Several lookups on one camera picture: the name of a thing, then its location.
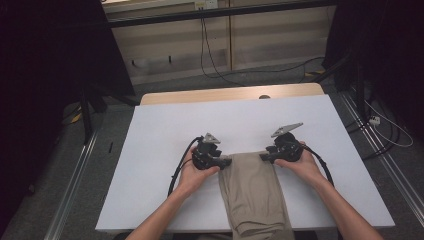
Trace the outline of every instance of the white tabletop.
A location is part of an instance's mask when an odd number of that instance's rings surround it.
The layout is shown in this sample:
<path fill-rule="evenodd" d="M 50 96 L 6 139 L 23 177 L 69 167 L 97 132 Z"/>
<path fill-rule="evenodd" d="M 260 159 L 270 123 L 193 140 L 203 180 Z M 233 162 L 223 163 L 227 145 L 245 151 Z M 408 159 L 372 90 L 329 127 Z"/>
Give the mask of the white tabletop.
<path fill-rule="evenodd" d="M 221 140 L 223 154 L 272 145 L 283 125 L 317 152 L 337 190 L 375 227 L 394 226 L 371 177 L 327 95 L 136 107 L 96 229 L 136 228 L 165 199 L 171 175 L 189 142 L 206 132 Z M 294 230 L 334 227 L 318 195 L 287 169 L 276 167 Z M 182 206 L 171 232 L 229 231 L 218 177 L 212 176 Z"/>

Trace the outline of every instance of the gray floor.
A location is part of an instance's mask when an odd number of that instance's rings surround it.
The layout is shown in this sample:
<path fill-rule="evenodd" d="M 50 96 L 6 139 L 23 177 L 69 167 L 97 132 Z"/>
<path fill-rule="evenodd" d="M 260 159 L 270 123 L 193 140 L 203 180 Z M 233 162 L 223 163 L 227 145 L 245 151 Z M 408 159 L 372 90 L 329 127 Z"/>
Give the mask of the gray floor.
<path fill-rule="evenodd" d="M 320 70 L 319 63 L 320 61 L 318 60 L 308 64 L 306 71 Z M 287 66 L 266 67 L 261 68 L 261 70 L 276 70 L 284 67 Z M 241 73 L 227 76 L 226 79 L 248 86 L 255 86 L 297 83 L 302 79 L 302 76 L 303 69 L 300 67 L 288 72 Z M 303 81 L 308 82 L 310 80 L 311 78 L 305 78 Z M 343 123 L 345 125 L 351 123 L 354 119 L 343 104 L 341 95 L 335 91 L 331 79 L 325 81 L 322 86 L 324 91 L 330 95 Z M 204 76 L 196 76 L 160 83 L 149 83 L 135 88 L 139 99 L 148 92 L 222 87 L 236 87 L 236 85 L 229 84 L 218 78 L 210 79 Z M 92 114 L 96 125 L 99 126 L 99 122 L 102 122 L 102 124 L 100 125 L 97 142 L 87 162 L 77 195 L 61 234 L 61 239 L 113 239 L 115 237 L 114 235 L 96 232 L 94 227 L 112 180 L 115 166 L 119 160 L 133 109 L 111 99 L 107 99 L 107 101 L 109 108 L 106 113 Z M 353 132 L 350 136 L 361 156 L 367 156 L 373 152 L 361 131 Z M 84 131 L 81 122 L 63 128 L 60 140 L 51 155 L 50 162 L 36 183 L 35 194 L 23 200 L 20 209 L 3 235 L 3 240 L 43 239 L 45 237 L 81 153 L 83 138 Z M 406 143 L 407 139 L 402 137 L 401 142 Z M 419 195 L 424 196 L 424 179 L 422 178 L 424 169 L 424 162 L 422 161 L 424 159 L 423 142 L 415 139 L 412 147 L 394 147 L 390 154 Z M 396 223 L 396 227 L 379 230 L 384 238 L 396 240 L 424 238 L 423 226 L 404 200 L 380 159 L 371 159 L 366 161 L 365 165 Z M 319 239 L 337 239 L 334 230 L 318 231 L 318 236 Z"/>

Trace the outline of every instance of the fabric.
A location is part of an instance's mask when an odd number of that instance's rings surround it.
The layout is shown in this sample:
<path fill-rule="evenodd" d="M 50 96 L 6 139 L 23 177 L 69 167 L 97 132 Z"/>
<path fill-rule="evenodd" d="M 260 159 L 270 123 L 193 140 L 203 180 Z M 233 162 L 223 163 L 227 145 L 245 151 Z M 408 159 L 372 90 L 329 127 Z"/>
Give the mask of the fabric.
<path fill-rule="evenodd" d="M 255 153 L 230 155 L 232 164 L 219 172 L 233 239 L 293 240 L 286 204 L 274 166 Z"/>

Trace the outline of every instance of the wooden panel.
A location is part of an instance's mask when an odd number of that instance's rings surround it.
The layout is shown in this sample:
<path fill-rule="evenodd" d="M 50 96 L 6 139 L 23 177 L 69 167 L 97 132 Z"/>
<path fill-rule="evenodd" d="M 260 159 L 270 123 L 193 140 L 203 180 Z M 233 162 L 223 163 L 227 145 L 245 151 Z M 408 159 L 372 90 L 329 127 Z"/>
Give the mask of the wooden panel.
<path fill-rule="evenodd" d="M 141 99 L 142 105 L 166 103 L 191 103 L 225 100 L 259 99 L 262 95 L 271 98 L 323 95 L 317 83 L 287 84 L 257 87 L 221 88 L 208 90 L 149 93 Z"/>

